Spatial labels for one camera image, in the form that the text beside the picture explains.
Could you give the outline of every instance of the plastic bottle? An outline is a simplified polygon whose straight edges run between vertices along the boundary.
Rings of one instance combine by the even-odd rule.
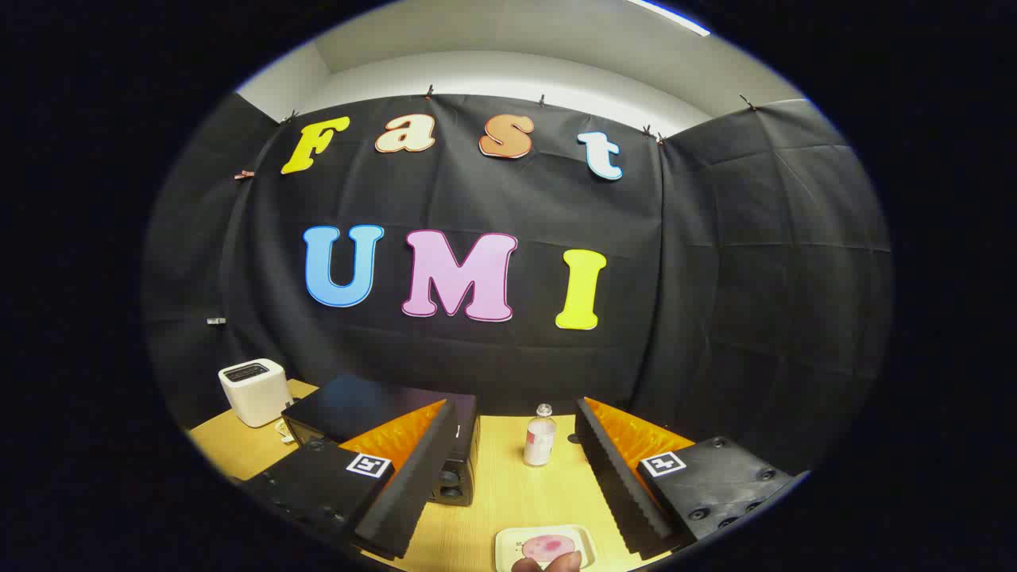
[[[557,423],[551,418],[551,406],[541,403],[537,407],[537,416],[530,419],[526,425],[526,447],[523,449],[523,462],[539,467],[551,459],[551,446],[554,445],[554,432]]]

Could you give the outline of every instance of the letter u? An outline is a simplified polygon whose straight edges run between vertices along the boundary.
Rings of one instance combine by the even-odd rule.
[[[357,225],[350,229],[354,243],[353,279],[346,286],[332,281],[332,245],[339,240],[339,229],[315,226],[304,231],[307,262],[304,278],[311,297],[324,305],[349,307],[364,301],[374,282],[374,244],[384,236],[375,225]]]

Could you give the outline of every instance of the letter m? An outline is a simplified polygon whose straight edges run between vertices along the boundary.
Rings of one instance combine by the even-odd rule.
[[[473,288],[473,301],[466,306],[466,316],[481,322],[504,322],[512,318],[505,303],[505,279],[508,256],[519,245],[515,236],[484,234],[473,244],[462,265],[448,245],[444,233],[417,230],[406,237],[413,247],[413,276],[410,299],[403,303],[408,316],[434,316],[437,305],[431,301],[431,284],[438,294],[445,313],[455,316]]]

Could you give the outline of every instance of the letter i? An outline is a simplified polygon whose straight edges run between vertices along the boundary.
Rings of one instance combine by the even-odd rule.
[[[565,250],[562,255],[569,265],[569,290],[565,307],[554,319],[562,330],[593,330],[597,314],[593,313],[593,300],[597,296],[597,276],[607,266],[607,259],[593,250]]]

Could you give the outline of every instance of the ceiling light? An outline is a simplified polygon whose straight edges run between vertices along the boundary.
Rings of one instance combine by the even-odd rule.
[[[656,13],[664,16],[665,18],[667,18],[667,19],[669,19],[669,20],[671,20],[673,22],[676,22],[678,24],[681,24],[683,27],[686,27],[686,28],[695,32],[696,34],[699,34],[700,36],[703,36],[703,37],[710,36],[710,31],[709,30],[703,27],[702,25],[694,22],[693,20],[691,20],[689,18],[681,17],[678,14],[675,14],[674,12],[672,12],[670,10],[666,10],[664,8],[661,8],[660,6],[657,6],[656,4],[651,4],[649,2],[644,2],[643,0],[626,0],[626,1],[627,2],[632,2],[633,4],[636,4],[637,6],[643,6],[647,10],[650,10],[651,12],[656,12]]]

